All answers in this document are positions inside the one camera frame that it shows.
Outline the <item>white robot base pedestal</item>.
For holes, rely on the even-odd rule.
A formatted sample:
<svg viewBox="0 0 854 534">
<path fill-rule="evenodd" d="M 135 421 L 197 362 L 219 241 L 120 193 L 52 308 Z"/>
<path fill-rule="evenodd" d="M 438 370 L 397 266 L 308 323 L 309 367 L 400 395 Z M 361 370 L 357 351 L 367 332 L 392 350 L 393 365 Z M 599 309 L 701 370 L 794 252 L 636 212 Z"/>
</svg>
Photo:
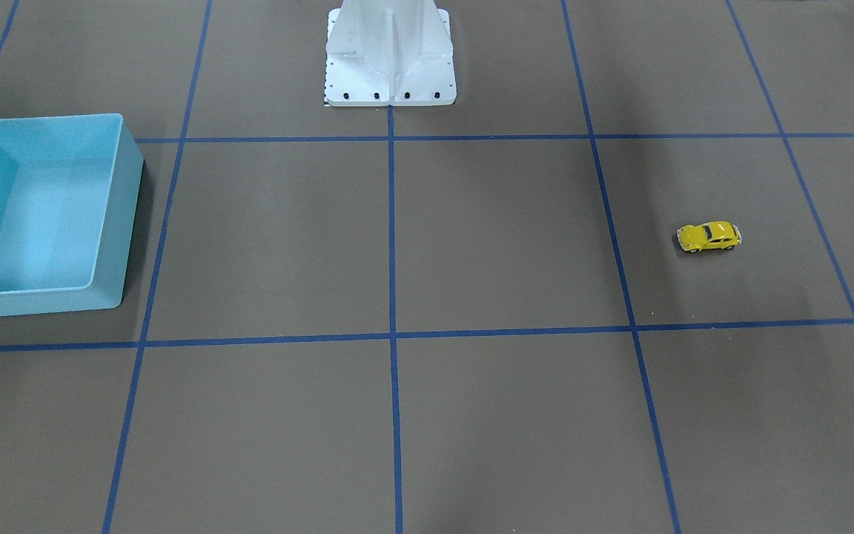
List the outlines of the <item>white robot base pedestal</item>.
<svg viewBox="0 0 854 534">
<path fill-rule="evenodd" d="M 447 106 L 457 101 L 447 10 L 434 1 L 343 1 L 328 11 L 328 106 Z"/>
</svg>

